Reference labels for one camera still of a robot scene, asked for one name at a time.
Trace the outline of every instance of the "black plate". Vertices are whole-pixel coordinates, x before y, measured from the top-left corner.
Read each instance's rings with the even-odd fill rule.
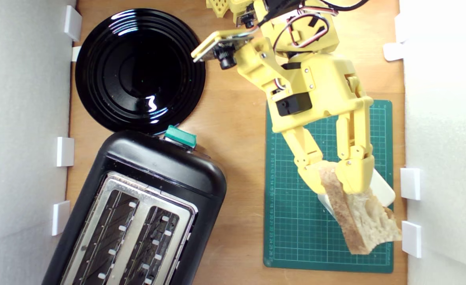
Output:
[[[180,19],[154,9],[107,18],[88,35],[76,62],[81,102],[112,131],[150,135],[178,125],[200,100],[204,63],[193,63],[199,44]]]

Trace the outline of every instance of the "cutting mat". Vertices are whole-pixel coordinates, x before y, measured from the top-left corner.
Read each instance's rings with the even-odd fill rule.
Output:
[[[306,128],[324,159],[338,161],[337,117]],[[370,108],[375,168],[393,187],[392,104],[375,101]],[[392,242],[378,245],[370,255],[352,255],[336,220],[299,177],[294,157],[280,133],[266,123],[266,189],[263,260],[267,267],[391,273]]]

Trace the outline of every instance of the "metal grille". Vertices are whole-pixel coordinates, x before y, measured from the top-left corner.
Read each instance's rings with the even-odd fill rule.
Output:
[[[168,284],[196,213],[187,201],[110,173],[62,284]]]

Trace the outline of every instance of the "white bracket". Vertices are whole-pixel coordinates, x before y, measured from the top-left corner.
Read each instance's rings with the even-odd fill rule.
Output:
[[[408,40],[412,31],[412,22],[405,13],[399,13],[394,18],[394,30],[396,43],[386,43],[382,47],[384,58],[387,61],[402,59],[405,56],[403,52],[403,42]]]
[[[64,22],[64,32],[75,42],[80,40],[82,17],[73,6],[66,6],[66,21]]]
[[[74,165],[74,139],[70,137],[57,138],[57,166]]]
[[[73,47],[73,55],[71,56],[71,62],[75,63],[78,60],[78,54],[80,53],[81,46]]]
[[[403,198],[421,200],[421,179],[418,168],[400,168],[400,190]]]
[[[70,201],[60,202],[53,205],[53,223],[51,226],[51,235],[56,236],[61,234],[66,227],[70,215]]]
[[[421,258],[421,226],[401,222],[401,249],[415,258]]]

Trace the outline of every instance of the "white wall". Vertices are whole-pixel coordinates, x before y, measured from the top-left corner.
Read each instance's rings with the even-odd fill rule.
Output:
[[[0,284],[41,282],[58,238],[52,204],[65,199],[55,167],[68,135],[71,40],[65,6],[75,0],[0,0]]]
[[[401,0],[413,24],[404,43],[406,161],[421,169],[422,187],[421,201],[408,201],[423,243],[421,259],[409,256],[409,285],[466,284],[466,5],[457,13],[457,4]]]

